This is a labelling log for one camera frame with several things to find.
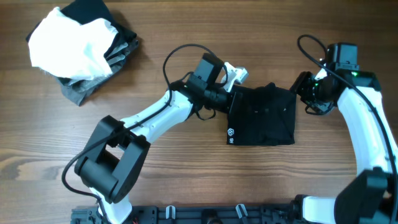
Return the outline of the black polo shirt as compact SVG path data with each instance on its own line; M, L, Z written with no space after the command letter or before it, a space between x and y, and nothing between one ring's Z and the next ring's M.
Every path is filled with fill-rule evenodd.
M228 113L226 143L278 146L295 143L296 94L274 83L257 88L235 85Z

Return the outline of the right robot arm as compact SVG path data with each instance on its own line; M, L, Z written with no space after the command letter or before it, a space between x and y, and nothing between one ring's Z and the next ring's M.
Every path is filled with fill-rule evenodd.
M323 46L320 71L302 72L291 87L312 115L343 115L356 158L356 178L335 198L304 196L300 217L310 223L397 223L397 144L386 120L381 86L359 69L358 48Z

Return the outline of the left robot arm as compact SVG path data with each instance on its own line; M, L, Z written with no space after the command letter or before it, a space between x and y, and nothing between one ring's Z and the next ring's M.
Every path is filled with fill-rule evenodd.
M248 72L205 53L187 79L169 83L165 95L133 116L106 116L95 127L74 168L98 207L93 223L126 223L132 213L129 192L137 182L150 145L202 108L228 111L233 85Z

